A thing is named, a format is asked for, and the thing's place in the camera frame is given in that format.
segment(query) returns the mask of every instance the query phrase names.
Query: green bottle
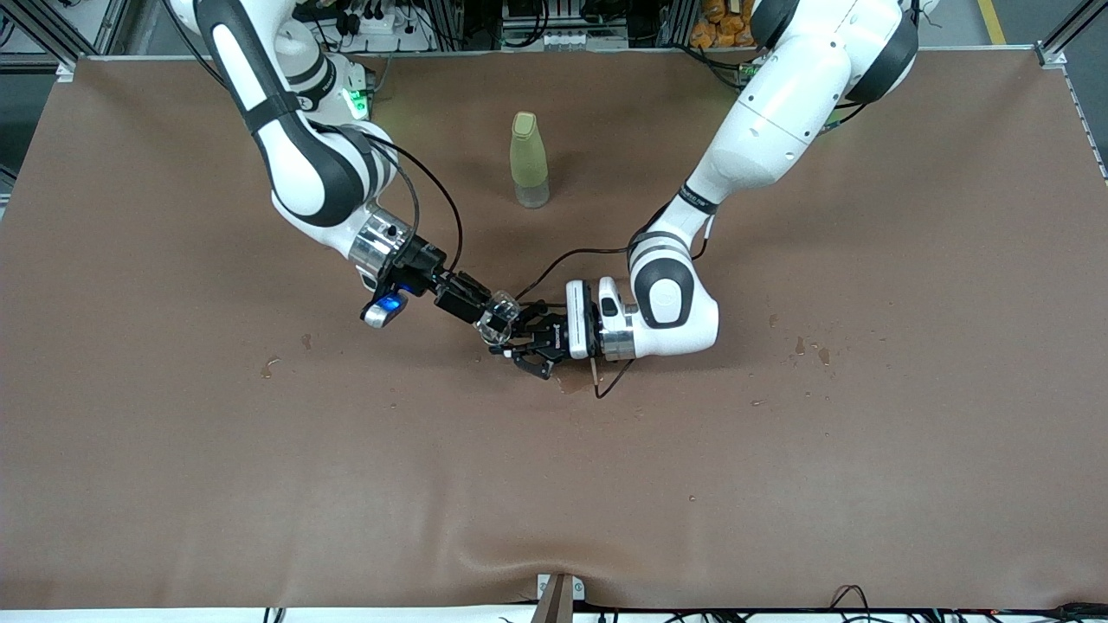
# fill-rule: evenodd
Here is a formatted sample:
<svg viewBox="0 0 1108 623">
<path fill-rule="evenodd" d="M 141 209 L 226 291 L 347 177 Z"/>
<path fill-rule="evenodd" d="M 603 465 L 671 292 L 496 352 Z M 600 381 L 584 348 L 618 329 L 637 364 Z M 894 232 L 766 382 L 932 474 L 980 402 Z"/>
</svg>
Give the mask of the green bottle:
<svg viewBox="0 0 1108 623">
<path fill-rule="evenodd" d="M 520 112 L 512 122 L 512 180 L 515 198 L 523 207 L 536 208 L 551 198 L 550 170 L 546 167 L 546 147 L 538 135 L 538 120 L 534 113 Z"/>
</svg>

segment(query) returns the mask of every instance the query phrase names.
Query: robotic arm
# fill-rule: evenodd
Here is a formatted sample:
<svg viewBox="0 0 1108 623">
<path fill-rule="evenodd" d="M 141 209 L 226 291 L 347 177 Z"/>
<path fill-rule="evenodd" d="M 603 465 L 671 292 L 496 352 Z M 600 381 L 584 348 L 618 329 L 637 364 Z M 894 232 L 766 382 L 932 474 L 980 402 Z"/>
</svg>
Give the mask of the robotic arm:
<svg viewBox="0 0 1108 623">
<path fill-rule="evenodd" d="M 473 324 L 494 353 L 542 378 L 570 358 L 683 355 L 715 344 L 719 307 L 693 265 L 694 237 L 732 193 L 784 175 L 844 98 L 868 104 L 892 91 L 919 48 L 899 0 L 755 0 L 751 30 L 768 57 L 680 191 L 628 245 L 635 302 L 624 302 L 611 277 L 596 300 L 574 280 L 566 313 L 555 314 L 543 303 L 521 309 L 444 269 L 445 254 L 377 205 L 399 170 L 397 153 L 368 121 L 309 122 L 306 109 L 319 111 L 316 121 L 334 113 L 337 86 L 357 75 L 305 42 L 310 33 L 288 19 L 296 0 L 171 2 L 216 59 L 265 159 L 277 211 L 353 263 L 372 293 L 362 319 L 383 327 L 403 309 L 404 293 L 433 292 L 435 305 Z"/>
</svg>

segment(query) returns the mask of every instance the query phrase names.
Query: yellow floor line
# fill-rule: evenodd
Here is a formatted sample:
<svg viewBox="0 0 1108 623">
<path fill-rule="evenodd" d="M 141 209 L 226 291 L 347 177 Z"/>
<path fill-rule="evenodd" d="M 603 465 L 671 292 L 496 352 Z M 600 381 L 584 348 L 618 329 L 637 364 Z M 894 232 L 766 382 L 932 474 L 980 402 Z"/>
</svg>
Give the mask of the yellow floor line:
<svg viewBox="0 0 1108 623">
<path fill-rule="evenodd" d="M 1004 38 L 1004 30 L 1001 28 L 999 18 L 996 17 L 993 0 L 977 0 L 977 6 L 981 7 L 981 17 L 985 18 L 985 29 L 988 30 L 988 39 L 993 45 L 1007 45 L 1008 41 Z"/>
</svg>

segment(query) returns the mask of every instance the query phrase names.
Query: blue light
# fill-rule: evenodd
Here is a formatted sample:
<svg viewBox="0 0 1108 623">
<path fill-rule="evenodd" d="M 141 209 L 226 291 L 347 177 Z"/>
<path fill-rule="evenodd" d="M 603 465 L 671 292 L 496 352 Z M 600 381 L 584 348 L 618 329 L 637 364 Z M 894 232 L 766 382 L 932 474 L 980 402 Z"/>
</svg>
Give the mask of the blue light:
<svg viewBox="0 0 1108 623">
<path fill-rule="evenodd" d="M 403 299 L 400 298 L 400 296 L 396 295 L 396 294 L 390 294 L 390 295 L 387 295 L 387 296 L 382 296 L 381 299 L 377 302 L 377 305 L 381 309 L 384 309 L 386 312 L 396 312 L 397 309 L 400 308 L 400 306 L 402 304 L 403 304 Z"/>
</svg>

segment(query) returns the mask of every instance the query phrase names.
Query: brown table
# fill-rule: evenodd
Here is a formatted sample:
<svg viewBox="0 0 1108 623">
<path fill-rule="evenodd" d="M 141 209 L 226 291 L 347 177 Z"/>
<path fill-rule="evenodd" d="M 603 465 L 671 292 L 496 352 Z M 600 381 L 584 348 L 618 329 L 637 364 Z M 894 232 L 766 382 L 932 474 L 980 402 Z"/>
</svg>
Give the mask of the brown table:
<svg viewBox="0 0 1108 623">
<path fill-rule="evenodd" d="M 458 198 L 462 266 L 514 290 L 626 241 L 730 101 L 678 54 L 491 54 L 396 61 L 377 113 Z M 1108 191 L 1032 52 L 925 53 L 729 200 L 700 264 L 719 343 L 601 402 L 430 300 L 366 328 L 352 267 L 267 197 L 195 64 L 54 89 L 0 236 L 3 607 L 516 601 L 550 571 L 623 606 L 1108 600 Z M 402 184 L 386 202 L 407 217 Z M 574 259 L 541 294 L 624 270 Z"/>
</svg>

